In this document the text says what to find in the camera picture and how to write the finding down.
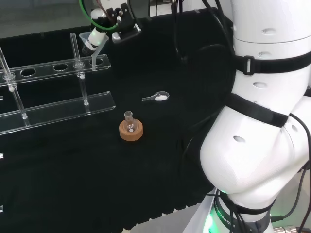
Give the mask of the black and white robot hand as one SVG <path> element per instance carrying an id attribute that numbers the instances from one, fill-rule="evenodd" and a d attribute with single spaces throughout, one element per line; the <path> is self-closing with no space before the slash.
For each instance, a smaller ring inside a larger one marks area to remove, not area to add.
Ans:
<path id="1" fill-rule="evenodd" d="M 91 56 L 105 39 L 112 39 L 117 44 L 141 32 L 139 22 L 131 13 L 127 0 L 97 0 L 97 7 L 87 12 L 86 2 L 79 1 L 83 14 L 91 24 L 91 32 L 84 42 L 82 53 Z"/>

